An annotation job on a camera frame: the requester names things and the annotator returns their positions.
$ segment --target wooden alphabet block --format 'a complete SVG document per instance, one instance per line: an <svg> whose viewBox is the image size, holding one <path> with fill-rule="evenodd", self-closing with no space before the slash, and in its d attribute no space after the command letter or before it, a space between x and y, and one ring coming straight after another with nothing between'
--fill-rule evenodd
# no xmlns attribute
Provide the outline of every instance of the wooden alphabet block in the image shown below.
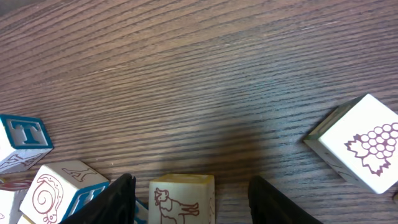
<svg viewBox="0 0 398 224"><path fill-rule="evenodd" d="M32 181L19 180L0 184L0 223L16 224L21 217L19 210Z"/></svg>
<svg viewBox="0 0 398 224"><path fill-rule="evenodd" d="M148 208L138 199L136 199L135 214L134 224L148 224Z"/></svg>
<svg viewBox="0 0 398 224"><path fill-rule="evenodd" d="M22 215L18 221L18 224L35 224L35 223L26 215Z"/></svg>
<svg viewBox="0 0 398 224"><path fill-rule="evenodd" d="M212 175L167 174L149 184L149 224L215 224Z"/></svg>
<svg viewBox="0 0 398 224"><path fill-rule="evenodd" d="M80 161L43 165L21 205L36 224L60 223L109 186L109 180Z"/></svg>
<svg viewBox="0 0 398 224"><path fill-rule="evenodd" d="M370 94L339 106L304 142L358 187L381 194L398 181L398 114Z"/></svg>
<svg viewBox="0 0 398 224"><path fill-rule="evenodd" d="M25 171L53 149L38 118L0 114L0 174Z"/></svg>

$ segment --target cream block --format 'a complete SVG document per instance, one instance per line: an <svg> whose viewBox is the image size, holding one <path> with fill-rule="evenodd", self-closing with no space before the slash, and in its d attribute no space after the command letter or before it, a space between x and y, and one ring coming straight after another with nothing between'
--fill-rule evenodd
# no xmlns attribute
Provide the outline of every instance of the cream block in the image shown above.
<svg viewBox="0 0 398 224"><path fill-rule="evenodd" d="M43 165L21 205L36 224L60 223L95 198L109 180L80 161Z"/></svg>
<svg viewBox="0 0 398 224"><path fill-rule="evenodd" d="M149 184L149 224L215 224L212 175L167 174Z"/></svg>
<svg viewBox="0 0 398 224"><path fill-rule="evenodd" d="M381 194L398 181L398 115L370 94L339 106L304 142L359 187Z"/></svg>

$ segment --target snail drawing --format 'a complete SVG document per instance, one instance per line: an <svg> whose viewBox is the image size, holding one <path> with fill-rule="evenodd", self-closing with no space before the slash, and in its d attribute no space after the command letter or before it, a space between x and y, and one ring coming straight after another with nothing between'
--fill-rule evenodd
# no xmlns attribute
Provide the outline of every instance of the snail drawing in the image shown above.
<svg viewBox="0 0 398 224"><path fill-rule="evenodd" d="M63 197L61 183L51 175L43 174L37 179L39 185L33 193L33 207L40 214L45 215L44 223L57 222L57 210Z"/></svg>

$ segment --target grapes drawing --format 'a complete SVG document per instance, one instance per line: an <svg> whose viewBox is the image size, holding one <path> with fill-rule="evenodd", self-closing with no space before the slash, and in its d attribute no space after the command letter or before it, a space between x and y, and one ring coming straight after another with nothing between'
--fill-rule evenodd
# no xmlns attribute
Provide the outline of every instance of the grapes drawing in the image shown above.
<svg viewBox="0 0 398 224"><path fill-rule="evenodd" d="M388 161L396 150L398 141L398 123L375 127L367 134L357 134L354 141L345 143L347 149L355 152L355 157L362 160L362 166L368 167L372 174L380 176L383 168L388 168Z"/></svg>

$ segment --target block with grapes picture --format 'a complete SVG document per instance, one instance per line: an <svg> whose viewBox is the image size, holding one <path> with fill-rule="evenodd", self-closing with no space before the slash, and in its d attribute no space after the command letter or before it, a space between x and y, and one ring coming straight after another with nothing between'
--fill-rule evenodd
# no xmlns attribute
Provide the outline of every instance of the block with grapes picture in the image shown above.
<svg viewBox="0 0 398 224"><path fill-rule="evenodd" d="M359 187L381 194L398 181L398 115L370 94L337 107L304 142Z"/></svg>

